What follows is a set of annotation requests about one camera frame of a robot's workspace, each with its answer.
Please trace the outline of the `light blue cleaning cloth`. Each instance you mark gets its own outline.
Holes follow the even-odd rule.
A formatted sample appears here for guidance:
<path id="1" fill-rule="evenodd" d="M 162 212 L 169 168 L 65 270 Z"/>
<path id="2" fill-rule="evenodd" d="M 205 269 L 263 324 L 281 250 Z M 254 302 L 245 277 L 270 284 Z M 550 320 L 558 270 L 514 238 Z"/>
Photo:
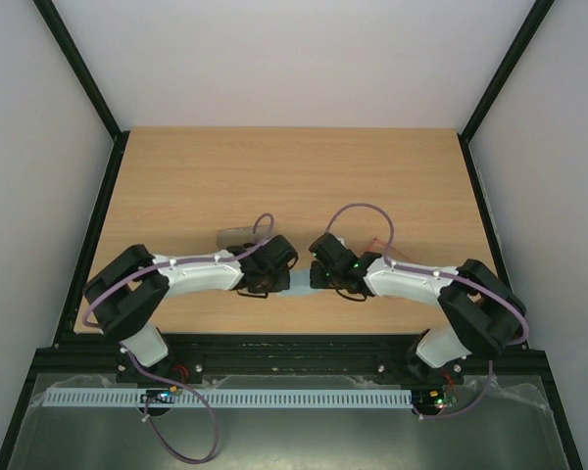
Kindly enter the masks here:
<path id="1" fill-rule="evenodd" d="M 289 287 L 277 293 L 281 297 L 303 297 L 319 293 L 320 289 L 311 286 L 311 270 L 297 269 L 290 272 Z"/>

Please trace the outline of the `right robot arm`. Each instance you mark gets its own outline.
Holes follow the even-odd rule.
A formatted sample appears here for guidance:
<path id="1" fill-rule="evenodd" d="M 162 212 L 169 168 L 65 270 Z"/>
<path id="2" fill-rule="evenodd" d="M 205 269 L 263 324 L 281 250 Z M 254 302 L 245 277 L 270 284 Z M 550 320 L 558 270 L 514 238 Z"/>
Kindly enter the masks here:
<path id="1" fill-rule="evenodd" d="M 309 251 L 314 289 L 354 302 L 402 298 L 441 309 L 448 325 L 424 330 L 406 353 L 406 369 L 421 384 L 452 361 L 470 355 L 493 360 L 528 336 L 524 304 L 479 260 L 436 267 L 374 252 L 358 256 L 331 233 L 317 238 Z"/>

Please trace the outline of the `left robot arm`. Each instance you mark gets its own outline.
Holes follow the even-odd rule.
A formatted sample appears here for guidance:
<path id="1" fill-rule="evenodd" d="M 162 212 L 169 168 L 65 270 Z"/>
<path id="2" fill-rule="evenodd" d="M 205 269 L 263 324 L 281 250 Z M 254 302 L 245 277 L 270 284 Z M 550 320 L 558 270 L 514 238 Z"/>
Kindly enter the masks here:
<path id="1" fill-rule="evenodd" d="M 83 323 L 100 329 L 150 368 L 170 355 L 162 333 L 150 322 L 163 300 L 203 291 L 265 299 L 290 287 L 290 270 L 298 259 L 282 235 L 185 258 L 156 256 L 133 245 L 86 284 Z"/>

